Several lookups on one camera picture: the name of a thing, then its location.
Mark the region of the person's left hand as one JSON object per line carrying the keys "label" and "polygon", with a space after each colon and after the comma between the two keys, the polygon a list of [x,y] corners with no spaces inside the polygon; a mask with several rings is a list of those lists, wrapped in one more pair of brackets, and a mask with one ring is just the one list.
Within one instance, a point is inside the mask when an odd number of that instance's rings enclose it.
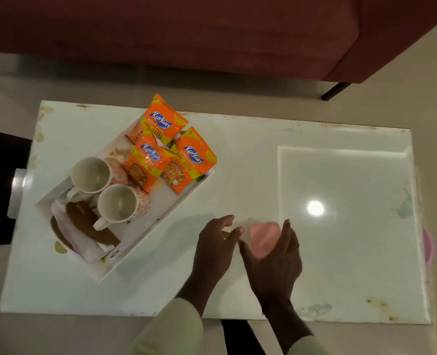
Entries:
{"label": "person's left hand", "polygon": [[192,276],[218,282],[228,270],[236,245],[227,244],[222,231],[233,226],[234,215],[210,220],[199,233],[192,267]]}

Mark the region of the person's right hand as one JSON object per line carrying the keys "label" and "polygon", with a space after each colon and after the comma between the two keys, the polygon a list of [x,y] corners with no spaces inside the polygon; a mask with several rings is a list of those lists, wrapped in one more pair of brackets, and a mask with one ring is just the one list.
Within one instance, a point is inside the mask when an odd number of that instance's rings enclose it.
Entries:
{"label": "person's right hand", "polygon": [[271,298],[290,299],[294,283],[303,270],[298,238],[290,219],[283,222],[281,236],[269,255],[257,261],[244,261],[244,265],[261,307]]}

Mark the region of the pink soft cloth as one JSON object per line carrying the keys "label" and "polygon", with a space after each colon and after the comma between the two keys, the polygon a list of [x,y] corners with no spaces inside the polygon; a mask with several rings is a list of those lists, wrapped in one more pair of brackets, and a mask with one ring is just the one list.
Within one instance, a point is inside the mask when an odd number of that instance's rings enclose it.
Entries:
{"label": "pink soft cloth", "polygon": [[259,222],[250,226],[250,249],[253,256],[261,260],[274,249],[281,236],[276,222]]}

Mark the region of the person's right forearm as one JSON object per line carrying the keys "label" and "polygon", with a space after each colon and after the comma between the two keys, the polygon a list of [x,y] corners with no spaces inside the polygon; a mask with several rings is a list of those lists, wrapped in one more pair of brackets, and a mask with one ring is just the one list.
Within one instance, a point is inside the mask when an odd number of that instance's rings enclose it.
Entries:
{"label": "person's right forearm", "polygon": [[290,299],[275,297],[265,300],[262,311],[283,355],[330,355],[298,316]]}

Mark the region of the person's left forearm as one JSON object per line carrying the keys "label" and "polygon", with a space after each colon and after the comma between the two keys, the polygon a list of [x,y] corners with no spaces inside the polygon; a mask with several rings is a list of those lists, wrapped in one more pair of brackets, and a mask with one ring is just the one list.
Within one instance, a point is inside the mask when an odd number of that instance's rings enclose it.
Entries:
{"label": "person's left forearm", "polygon": [[216,276],[191,274],[134,339],[128,355],[196,355],[204,333],[202,315],[217,282]]}

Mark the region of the white rectangular serving tray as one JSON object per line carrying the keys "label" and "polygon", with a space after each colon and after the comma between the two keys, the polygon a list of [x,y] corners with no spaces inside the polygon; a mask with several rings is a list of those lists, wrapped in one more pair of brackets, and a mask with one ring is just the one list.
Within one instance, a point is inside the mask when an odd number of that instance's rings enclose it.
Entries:
{"label": "white rectangular serving tray", "polygon": [[[34,210],[42,220],[42,226],[34,229],[34,223],[31,223],[29,231],[31,243],[28,247],[32,257],[34,257],[34,249],[37,249],[39,255],[36,259],[44,268],[47,268],[47,265],[54,265],[53,260],[47,260],[48,251],[50,250],[47,246],[53,246],[54,241],[58,241],[50,226],[50,219],[53,215],[51,205],[57,199],[66,199],[70,202],[67,199],[67,193],[73,188],[71,171],[74,164],[88,157],[111,158],[123,163],[127,158],[126,154],[133,147],[132,143],[126,138],[126,135],[134,129],[141,117],[135,119],[132,124],[118,132],[115,136],[113,136],[112,131],[107,130],[106,126],[99,126],[93,129],[93,135],[87,135],[87,130],[78,128],[68,130],[66,135],[61,135],[57,141],[54,136],[46,138],[45,145],[47,149],[41,153],[49,164],[44,168],[40,165],[37,166],[34,180],[48,178],[56,179],[58,183],[33,205]],[[67,167],[70,171],[63,173],[62,171],[66,170]],[[82,256],[65,248],[67,256],[64,257],[63,270],[67,269],[67,262],[69,261],[71,264],[76,264],[76,270],[88,273],[96,282],[109,278],[110,274],[115,272],[118,265],[144,239],[148,238],[170,213],[180,205],[183,205],[184,200],[213,174],[214,171],[210,170],[203,176],[203,180],[193,181],[180,195],[175,194],[164,181],[158,180],[152,187],[149,195],[151,206],[147,214],[107,227],[120,240],[118,246],[101,260],[93,262],[87,262]],[[97,216],[99,195],[97,194],[84,200]]]}

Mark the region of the orange snack packet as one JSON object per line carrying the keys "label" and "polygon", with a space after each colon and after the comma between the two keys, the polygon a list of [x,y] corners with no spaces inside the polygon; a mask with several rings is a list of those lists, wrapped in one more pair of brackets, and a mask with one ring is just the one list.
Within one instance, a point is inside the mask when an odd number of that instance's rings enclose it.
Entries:
{"label": "orange snack packet", "polygon": [[149,194],[174,156],[175,153],[160,145],[154,135],[143,133],[121,166]]}
{"label": "orange snack packet", "polygon": [[159,94],[155,94],[149,108],[126,138],[136,144],[139,137],[149,131],[168,146],[188,124],[186,118],[170,107]]}
{"label": "orange snack packet", "polygon": [[215,153],[194,127],[175,140],[171,150],[174,156],[163,171],[162,178],[177,195],[217,163]]}

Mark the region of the white floral cup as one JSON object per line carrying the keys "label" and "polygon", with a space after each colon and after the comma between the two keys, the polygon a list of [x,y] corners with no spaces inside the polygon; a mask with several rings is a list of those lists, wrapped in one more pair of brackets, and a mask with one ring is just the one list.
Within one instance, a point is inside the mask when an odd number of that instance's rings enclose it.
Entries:
{"label": "white floral cup", "polygon": [[110,185],[97,201],[99,219],[93,224],[96,231],[110,225],[136,219],[148,213],[151,201],[148,193],[130,185]]}
{"label": "white floral cup", "polygon": [[110,185],[128,185],[128,174],[116,159],[88,157],[75,164],[71,174],[73,188],[68,191],[70,202],[84,201],[100,194]]}

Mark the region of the white folded napkin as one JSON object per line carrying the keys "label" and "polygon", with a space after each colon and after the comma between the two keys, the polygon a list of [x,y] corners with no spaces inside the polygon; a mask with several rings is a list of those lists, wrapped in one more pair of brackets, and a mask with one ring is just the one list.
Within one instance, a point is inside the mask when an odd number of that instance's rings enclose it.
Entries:
{"label": "white folded napkin", "polygon": [[57,220],[60,231],[73,246],[75,253],[82,256],[87,262],[101,260],[115,246],[97,243],[76,229],[67,216],[65,209],[67,203],[66,199],[57,199],[51,205],[51,211]]}

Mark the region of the brown oval coaster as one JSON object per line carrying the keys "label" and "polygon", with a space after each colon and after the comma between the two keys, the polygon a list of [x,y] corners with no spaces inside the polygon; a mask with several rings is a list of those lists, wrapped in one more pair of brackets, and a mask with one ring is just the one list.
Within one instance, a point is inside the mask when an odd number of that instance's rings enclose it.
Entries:
{"label": "brown oval coaster", "polygon": [[60,241],[62,246],[68,250],[74,251],[73,246],[70,244],[70,242],[64,237],[64,235],[60,231],[60,228],[58,226],[57,220],[56,220],[54,215],[50,219],[50,226],[51,226],[51,229],[53,230],[56,238],[58,239],[58,241]]}
{"label": "brown oval coaster", "polygon": [[103,245],[118,246],[120,240],[109,229],[97,231],[93,225],[99,219],[85,201],[68,202],[65,206],[67,216],[81,233]]}

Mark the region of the black sofa leg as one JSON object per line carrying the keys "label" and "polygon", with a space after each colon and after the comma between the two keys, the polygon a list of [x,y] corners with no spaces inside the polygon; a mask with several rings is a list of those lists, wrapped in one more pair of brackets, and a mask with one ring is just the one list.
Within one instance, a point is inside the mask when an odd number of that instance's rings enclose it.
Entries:
{"label": "black sofa leg", "polygon": [[332,98],[334,98],[336,95],[339,95],[343,90],[351,86],[352,83],[346,83],[346,82],[339,82],[335,86],[333,86],[330,90],[328,90],[326,93],[324,93],[321,96],[322,101],[330,101]]}

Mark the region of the pink round plastic object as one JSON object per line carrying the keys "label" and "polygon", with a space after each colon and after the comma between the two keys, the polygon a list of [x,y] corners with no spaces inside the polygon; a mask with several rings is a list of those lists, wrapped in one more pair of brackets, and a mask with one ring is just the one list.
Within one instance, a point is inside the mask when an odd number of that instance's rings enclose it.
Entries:
{"label": "pink round plastic object", "polygon": [[428,267],[431,264],[432,258],[434,256],[435,247],[432,236],[426,228],[423,228],[423,246],[425,264]]}

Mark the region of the maroon sofa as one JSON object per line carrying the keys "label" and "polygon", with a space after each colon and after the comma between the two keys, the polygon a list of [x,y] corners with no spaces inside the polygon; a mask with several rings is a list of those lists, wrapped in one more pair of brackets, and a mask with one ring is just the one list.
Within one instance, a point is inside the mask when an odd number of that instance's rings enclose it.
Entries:
{"label": "maroon sofa", "polygon": [[362,83],[437,0],[0,0],[0,53]]}

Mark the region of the silver metal table leg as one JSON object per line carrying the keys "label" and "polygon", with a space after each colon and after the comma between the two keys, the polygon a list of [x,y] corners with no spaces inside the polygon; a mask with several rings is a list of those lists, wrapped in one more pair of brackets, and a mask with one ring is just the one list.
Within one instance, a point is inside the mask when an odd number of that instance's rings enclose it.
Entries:
{"label": "silver metal table leg", "polygon": [[16,168],[11,183],[11,191],[8,202],[7,217],[17,219],[20,212],[22,196],[26,183],[26,168]]}

